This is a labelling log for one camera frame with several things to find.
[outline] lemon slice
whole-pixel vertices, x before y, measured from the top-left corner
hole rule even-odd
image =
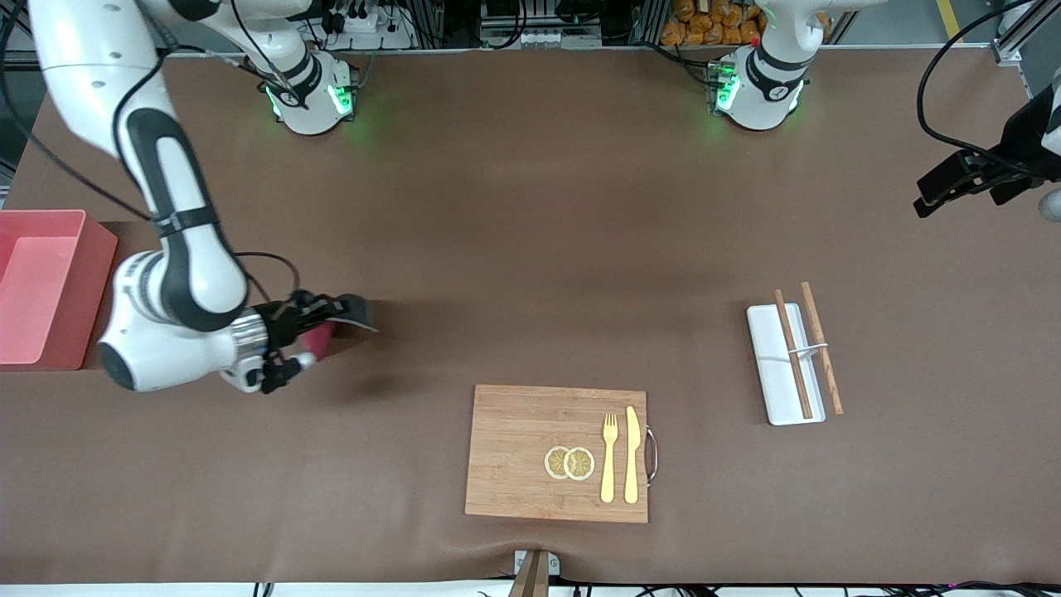
[[[568,474],[563,471],[563,461],[568,457],[568,449],[555,446],[545,453],[545,472],[554,479],[567,479]]]
[[[584,447],[571,449],[563,458],[563,472],[573,481],[585,481],[593,474],[593,454]]]

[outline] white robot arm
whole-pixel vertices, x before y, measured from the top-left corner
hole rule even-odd
[[[222,19],[216,2],[152,2],[160,14],[163,4],[174,11],[169,18]],[[294,10],[301,3],[247,4]],[[284,359],[281,348],[328,319],[370,329],[368,305],[354,295],[331,298],[296,291],[286,302],[246,309],[246,277],[219,224],[161,72],[140,85],[158,59],[143,5],[136,0],[34,0],[30,11],[41,71],[59,115],[75,135],[123,160],[144,194],[162,244],[161,250],[133,254],[115,273],[114,309],[101,339],[104,367],[119,385],[136,391],[221,371],[243,391],[267,393],[312,364],[309,355]],[[199,13],[191,15],[193,8]],[[280,32],[262,35],[283,38]],[[292,56],[299,53],[303,57],[292,66]],[[327,122],[338,112],[330,100],[314,107],[321,105],[313,99],[314,93],[323,96],[321,81],[313,83],[320,60],[305,55],[309,52],[302,45],[301,52],[296,48],[271,56],[267,65],[286,69],[291,87],[303,100],[300,107],[289,106],[297,115],[285,120],[293,128]],[[303,111],[309,116],[302,117]]]
[[[755,0],[768,25],[759,46],[721,58],[732,73],[713,89],[715,109],[752,130],[781,124],[796,109],[803,74],[821,47],[824,31],[815,16],[828,10],[855,11],[887,0]]]
[[[311,52],[286,17],[312,0],[141,0],[166,23],[196,22],[243,50],[258,71],[273,110],[299,135],[318,135],[353,117],[356,71],[327,52]]]

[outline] gold knife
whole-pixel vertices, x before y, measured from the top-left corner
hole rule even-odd
[[[641,425],[633,407],[626,407],[626,481],[623,482],[623,499],[627,504],[638,502],[638,449],[641,447]]]

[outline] cable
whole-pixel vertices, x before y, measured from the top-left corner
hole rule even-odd
[[[258,597],[258,587],[262,586],[261,597],[269,597],[273,595],[273,587],[276,585],[275,582],[256,582],[255,592],[251,593],[251,597]]]
[[[479,35],[476,35],[475,32],[472,30],[472,28],[468,24],[468,3],[467,3],[467,0],[465,0],[464,8],[465,8],[465,19],[464,19],[465,20],[465,31],[468,32],[468,38],[471,39],[472,41],[474,41],[480,48],[487,49],[487,50],[504,50],[505,48],[508,48],[512,43],[516,43],[517,41],[519,41],[520,38],[523,37],[523,34],[527,30],[527,2],[526,2],[526,0],[520,0],[520,8],[523,12],[523,23],[521,25],[517,27],[515,30],[512,30],[512,34],[501,46],[491,46],[491,45],[487,43],[486,41],[483,41],[482,39],[480,39]],[[519,20],[520,20],[520,15],[517,14],[516,18],[512,19],[512,22],[517,22]]]
[[[116,150],[116,153],[118,154],[118,161],[122,164],[122,169],[125,170],[125,174],[129,177],[129,179],[132,179],[133,182],[136,183],[139,187],[140,182],[133,175],[133,171],[129,170],[128,161],[126,160],[126,157],[125,157],[125,150],[122,147],[121,139],[119,137],[119,128],[120,128],[120,124],[121,124],[121,113],[122,113],[122,110],[125,108],[125,104],[127,104],[129,102],[129,100],[133,98],[133,95],[136,94],[137,91],[139,91],[140,89],[142,89],[143,86],[146,85],[147,82],[152,80],[152,77],[154,77],[156,74],[158,74],[158,72],[162,69],[162,65],[164,64],[166,58],[170,54],[172,54],[176,50],[192,50],[192,51],[199,52],[202,54],[207,54],[207,55],[211,55],[211,56],[218,57],[218,58],[222,59],[223,62],[225,62],[226,64],[232,65],[236,68],[239,68],[240,70],[243,70],[244,72],[249,72],[249,73],[254,74],[255,76],[257,76],[258,78],[261,78],[265,83],[268,83],[268,78],[262,76],[261,73],[259,73],[258,71],[256,71],[256,70],[254,70],[251,68],[248,68],[246,66],[243,66],[240,63],[238,63],[238,62],[236,62],[236,60],[233,60],[233,59],[231,59],[231,58],[229,58],[227,56],[223,56],[221,54],[218,54],[216,52],[205,50],[205,49],[199,48],[197,46],[189,46],[189,45],[181,45],[181,43],[179,43],[177,41],[177,37],[173,34],[173,32],[170,31],[169,28],[167,28],[164,24],[162,24],[161,21],[159,21],[157,18],[155,18],[155,16],[147,8],[147,6],[145,6],[143,4],[142,0],[135,0],[135,1],[136,1],[137,7],[140,10],[140,13],[143,15],[144,19],[147,20],[147,23],[151,24],[152,29],[155,30],[155,33],[158,34],[158,36],[160,38],[162,38],[162,40],[166,41],[166,45],[167,45],[167,48],[159,54],[158,60],[156,60],[155,62],[155,66],[150,71],[147,71],[147,74],[145,74],[142,77],[140,77],[140,80],[137,81],[135,85],[133,85],[132,87],[129,87],[129,89],[127,91],[125,91],[125,94],[123,94],[122,99],[119,100],[118,105],[115,107],[115,111],[114,111],[114,113],[111,115],[111,118],[110,118],[110,139],[115,143],[115,150]]]
[[[11,112],[11,118],[15,122],[15,126],[18,127],[19,131],[22,134],[22,136],[25,137],[28,141],[33,143],[40,151],[40,153],[45,154],[45,157],[47,157],[49,161],[54,163],[56,168],[65,172],[67,175],[77,180],[82,185],[85,185],[86,187],[98,193],[100,196],[102,196],[103,198],[106,198],[110,203],[114,203],[118,207],[121,207],[122,209],[128,211],[140,220],[150,220],[151,215],[137,209],[129,203],[119,198],[118,196],[103,189],[92,180],[89,180],[88,177],[86,177],[81,172],[74,170],[73,166],[71,166],[63,159],[60,159],[59,156],[55,155],[55,152],[49,148],[48,145],[44,143],[44,141],[41,141],[39,138],[37,138],[36,135],[33,134],[31,125],[28,124],[28,121],[15,108],[15,103],[11,99],[11,90],[7,88],[7,76],[6,76],[6,70],[4,69],[4,58],[7,52],[8,39],[11,39],[12,33],[15,31],[15,22],[17,21],[17,16],[24,10],[25,2],[27,0],[15,1],[15,5],[12,7],[12,17],[4,20],[3,29],[0,30],[0,95],[3,95],[4,106]]]
[[[376,64],[376,52],[368,58],[368,66],[365,67],[365,75],[358,78],[358,89],[364,89],[368,85],[368,75],[372,73],[372,65]]]
[[[258,294],[261,294],[262,300],[264,300],[266,303],[273,302],[272,298],[269,298],[268,292],[265,292],[265,286],[262,285],[262,282],[258,281],[258,278],[256,278],[250,271],[248,271],[246,267],[243,267],[243,277],[247,278],[247,282],[250,283],[250,285],[255,286],[255,289],[258,291]]]
[[[427,37],[428,39],[431,40],[431,47],[432,48],[436,48],[437,49],[439,41],[442,41],[442,42],[446,41],[445,37],[438,37],[437,35],[432,35],[430,33],[428,33],[427,31],[424,31],[423,28],[420,27],[420,24],[416,21],[416,19],[414,17],[410,16],[410,15],[406,15],[405,11],[402,11],[401,7],[398,8],[398,13],[401,14],[402,20],[407,21],[410,24],[412,24],[413,29],[415,29],[417,31],[417,33],[419,33],[420,35],[422,35],[422,36],[424,36],[424,37]]]
[[[703,85],[706,87],[716,87],[717,86],[717,85],[711,83],[710,81],[703,78],[699,74],[696,74],[696,72],[694,72],[693,68],[690,66],[690,63],[686,62],[685,58],[684,58],[684,56],[681,55],[681,50],[679,50],[677,46],[674,47],[674,51],[675,51],[676,54],[678,54],[678,62],[681,63],[681,67],[685,69],[685,73],[689,74],[693,78],[693,81],[696,81],[697,83],[699,83],[700,85]]]
[[[240,252],[233,252],[233,254],[236,254],[237,257],[264,257],[266,259],[274,259],[276,261],[280,261],[284,265],[288,265],[288,268],[291,269],[292,292],[302,286],[302,276],[301,274],[298,273],[298,267],[295,265],[295,263],[291,261],[291,259],[288,259],[286,257],[277,254],[276,252],[267,252],[265,250],[243,250]]]
[[[972,30],[976,29],[977,27],[984,24],[985,22],[987,22],[987,21],[989,21],[989,20],[991,20],[991,19],[993,19],[993,18],[1002,15],[1003,13],[1005,13],[1007,11],[1011,11],[1011,10],[1017,7],[1017,6],[1022,6],[1024,4],[1028,4],[1028,3],[1032,2],[1032,1],[1034,1],[1034,0],[1016,0],[1015,2],[1005,4],[1001,8],[997,8],[995,11],[991,11],[990,13],[988,13],[988,14],[984,15],[982,17],[980,17],[980,18],[974,20],[973,22],[969,23],[968,25],[966,25],[964,28],[962,28],[962,30],[959,31],[958,33],[955,33],[954,36],[951,37],[951,39],[949,39],[946,41],[946,43],[944,43],[943,47],[939,49],[939,52],[937,52],[936,55],[933,56],[932,62],[929,62],[928,66],[925,68],[924,74],[921,75],[921,83],[918,85],[918,96],[917,96],[918,124],[921,125],[921,129],[924,130],[925,133],[927,133],[928,136],[930,136],[932,138],[934,138],[934,139],[936,139],[938,141],[942,141],[942,142],[944,142],[946,144],[954,145],[954,146],[957,146],[957,147],[961,147],[963,150],[968,150],[968,151],[977,153],[980,156],[982,156],[985,159],[988,159],[988,160],[993,161],[995,163],[999,163],[1002,165],[1005,165],[1006,168],[1009,168],[1010,170],[1012,170],[1014,172],[1019,172],[1020,174],[1023,174],[1025,176],[1036,176],[1036,173],[1033,171],[1029,170],[1028,168],[1026,168],[1022,163],[1017,163],[1017,162],[1015,162],[1013,160],[1006,159],[1004,157],[995,155],[994,153],[992,153],[989,150],[986,150],[986,148],[984,148],[984,147],[981,147],[979,145],[975,145],[975,144],[970,143],[968,141],[962,141],[961,139],[956,139],[954,137],[949,137],[946,135],[943,135],[942,133],[939,133],[936,129],[934,129],[932,126],[929,126],[928,122],[925,120],[924,94],[925,94],[925,86],[928,84],[928,76],[932,75],[932,73],[933,73],[934,70],[936,70],[936,66],[939,64],[940,59],[942,59],[943,54],[945,54],[946,51],[950,50],[958,41],[958,39],[960,39],[961,37],[963,37],[964,35],[967,35],[970,31],[972,31]]]
[[[236,16],[236,22],[240,25],[240,30],[243,31],[243,35],[247,36],[247,39],[250,40],[250,45],[254,47],[255,51],[258,52],[258,55],[260,55],[262,59],[265,60],[265,64],[268,65],[269,70],[273,71],[273,76],[276,76],[276,80],[280,83],[280,85],[283,86],[293,98],[295,98],[295,103],[293,104],[285,102],[282,96],[280,101],[288,107],[305,107],[306,109],[309,109],[309,106],[307,106],[302,99],[298,96],[298,93],[295,92],[295,89],[291,86],[291,82],[288,81],[288,77],[280,72],[280,69],[273,63],[273,59],[269,58],[264,51],[262,51],[258,41],[250,36],[250,32],[247,31],[247,25],[243,23],[243,17],[240,16],[240,10],[236,7],[236,0],[230,0],[230,5],[232,6],[232,15]]]
[[[673,63],[681,64],[681,58],[679,58],[678,56],[672,54],[671,52],[667,52],[666,50],[663,49],[662,46],[657,46],[656,43],[653,43],[651,41],[634,41],[633,43],[631,43],[631,46],[642,46],[642,47],[645,47],[645,48],[651,48],[653,50],[656,50],[657,54],[663,56],[664,58],[666,58],[666,59],[668,59],[668,60],[671,60]],[[689,64],[690,66],[699,66],[699,67],[707,67],[708,66],[708,63],[703,62],[703,60],[685,60],[685,63]]]
[[[310,19],[308,18],[302,19],[302,22],[306,23],[306,27],[310,28],[310,35],[313,36],[313,43],[316,45],[318,50],[324,50],[325,49],[324,46],[320,45],[321,43],[320,38],[317,37],[317,32],[316,30],[313,29],[313,23],[310,22]]]

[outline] metal frame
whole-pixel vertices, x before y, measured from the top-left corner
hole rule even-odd
[[[39,71],[40,63],[36,52],[8,50],[3,58],[3,69],[12,72]]]
[[[843,39],[843,36],[848,34],[851,30],[851,25],[854,24],[855,19],[858,17],[858,11],[847,11],[840,18],[836,19],[836,23],[833,25],[833,31],[829,35],[829,39],[825,43],[830,46],[836,46]]]
[[[1038,0],[1006,34],[991,42],[998,66],[1016,66],[1021,62],[1021,47],[1024,46],[1046,19],[1061,8],[1061,0]]]
[[[6,19],[11,16],[12,11],[15,10],[15,0],[0,0],[0,14]],[[18,16],[17,27],[22,30],[30,37],[33,37],[33,31],[30,29],[30,15],[25,14],[23,11],[21,15]]]

